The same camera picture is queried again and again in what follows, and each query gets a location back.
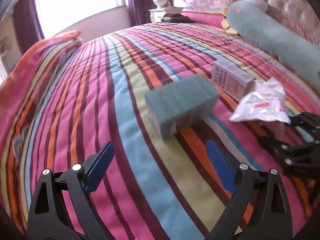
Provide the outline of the white lavender cardboard box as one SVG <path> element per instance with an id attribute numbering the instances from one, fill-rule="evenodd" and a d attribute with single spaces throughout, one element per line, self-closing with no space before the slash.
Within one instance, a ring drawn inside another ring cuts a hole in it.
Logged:
<path id="1" fill-rule="evenodd" d="M 212 65 L 212 83 L 239 102 L 247 94 L 254 77 L 228 60 L 215 60 Z"/>

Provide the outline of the pink pillow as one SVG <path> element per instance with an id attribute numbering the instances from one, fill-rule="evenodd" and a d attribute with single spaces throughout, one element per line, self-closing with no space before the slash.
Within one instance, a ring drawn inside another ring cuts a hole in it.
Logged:
<path id="1" fill-rule="evenodd" d="M 224 16 L 221 14 L 206 14 L 201 12 L 181 12 L 183 16 L 187 16 L 195 23 L 201 23 L 210 25 L 215 28 L 223 29 L 221 22 L 224 20 Z"/>

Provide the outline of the bright window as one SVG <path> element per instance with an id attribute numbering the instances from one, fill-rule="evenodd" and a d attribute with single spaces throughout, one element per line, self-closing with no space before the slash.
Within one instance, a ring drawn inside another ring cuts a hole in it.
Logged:
<path id="1" fill-rule="evenodd" d="M 124 0 L 35 0 L 45 38 L 52 37 L 86 18 L 120 7 Z"/>

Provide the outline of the purple curtain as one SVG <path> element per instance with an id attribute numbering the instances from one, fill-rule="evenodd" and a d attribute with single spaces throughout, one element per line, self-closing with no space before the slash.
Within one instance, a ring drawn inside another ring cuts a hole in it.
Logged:
<path id="1" fill-rule="evenodd" d="M 129 17 L 133 26 L 150 23 L 149 10 L 152 0 L 125 0 Z"/>
<path id="2" fill-rule="evenodd" d="M 23 55 L 33 44 L 44 39 L 35 0 L 19 0 L 12 18 L 18 47 Z"/>

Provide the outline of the striped colourful bed quilt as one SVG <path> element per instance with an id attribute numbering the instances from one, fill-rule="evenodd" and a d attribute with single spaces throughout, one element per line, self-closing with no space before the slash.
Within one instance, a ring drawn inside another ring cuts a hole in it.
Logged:
<path id="1" fill-rule="evenodd" d="M 256 79 L 275 77 L 289 114 L 319 113 L 319 92 L 244 39 L 204 24 L 149 23 L 89 42 L 55 44 L 1 139 L 1 204 L 18 230 L 27 229 L 42 171 L 63 172 L 110 141 L 114 159 L 91 198 L 116 239 L 203 239 L 230 193 L 206 155 L 206 142 L 256 170 L 277 168 L 262 149 L 255 123 L 230 122 L 236 102 L 221 93 L 210 115 L 169 140 L 149 117 L 144 95 L 200 74 L 227 59 Z"/>

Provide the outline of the purple curtain right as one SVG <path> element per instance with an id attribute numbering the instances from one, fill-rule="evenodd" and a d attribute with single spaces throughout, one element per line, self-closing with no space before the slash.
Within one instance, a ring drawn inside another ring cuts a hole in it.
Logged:
<path id="1" fill-rule="evenodd" d="M 150 23 L 149 10 L 152 0 L 125 0 L 129 17 L 133 26 Z"/>

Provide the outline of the long teal plush toy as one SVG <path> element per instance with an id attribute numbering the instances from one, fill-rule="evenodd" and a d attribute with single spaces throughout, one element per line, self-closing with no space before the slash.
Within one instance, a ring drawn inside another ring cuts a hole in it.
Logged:
<path id="1" fill-rule="evenodd" d="M 319 48 L 285 28 L 257 5 L 246 0 L 233 3 L 227 22 L 240 36 L 287 66 L 319 92 Z"/>

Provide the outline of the folded orange striped blanket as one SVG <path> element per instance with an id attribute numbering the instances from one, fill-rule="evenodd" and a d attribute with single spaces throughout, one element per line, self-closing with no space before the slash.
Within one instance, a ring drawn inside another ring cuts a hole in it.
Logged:
<path id="1" fill-rule="evenodd" d="M 74 40 L 81 34 L 78 30 L 67 31 L 32 45 L 21 57 L 1 85 L 1 139 L 9 129 L 18 110 L 20 96 L 25 95 L 33 77 L 40 67 L 44 53 L 55 44 Z"/>

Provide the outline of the teal printed cardboard box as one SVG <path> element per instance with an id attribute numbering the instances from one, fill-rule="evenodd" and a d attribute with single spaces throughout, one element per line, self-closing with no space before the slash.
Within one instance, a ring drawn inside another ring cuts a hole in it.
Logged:
<path id="1" fill-rule="evenodd" d="M 196 74 L 144 95 L 148 116 L 163 140 L 207 117 L 213 110 L 219 91 L 200 74 Z"/>

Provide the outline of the white nightstand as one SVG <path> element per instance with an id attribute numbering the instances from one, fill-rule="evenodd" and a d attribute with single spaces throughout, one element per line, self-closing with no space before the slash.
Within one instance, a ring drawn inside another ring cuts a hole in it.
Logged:
<path id="1" fill-rule="evenodd" d="M 166 8 L 156 8 L 150 9 L 150 21 L 151 22 L 161 22 L 161 19 L 166 14 L 180 14 L 183 7 L 166 7 Z"/>

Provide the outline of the purple curtain left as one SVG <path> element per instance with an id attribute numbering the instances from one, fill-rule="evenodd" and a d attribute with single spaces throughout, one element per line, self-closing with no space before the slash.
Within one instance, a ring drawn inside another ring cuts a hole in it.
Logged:
<path id="1" fill-rule="evenodd" d="M 44 39 L 35 0 L 19 0 L 12 18 L 18 47 L 23 55 L 33 44 Z"/>

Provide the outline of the clear plastic wrapper bag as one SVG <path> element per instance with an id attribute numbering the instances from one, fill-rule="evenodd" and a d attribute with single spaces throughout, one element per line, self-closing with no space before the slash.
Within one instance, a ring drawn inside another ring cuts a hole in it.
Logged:
<path id="1" fill-rule="evenodd" d="M 229 121 L 278 121 L 290 124 L 291 120 L 283 106 L 285 99 L 285 89 L 276 78 L 255 80 L 249 92 L 239 101 Z"/>

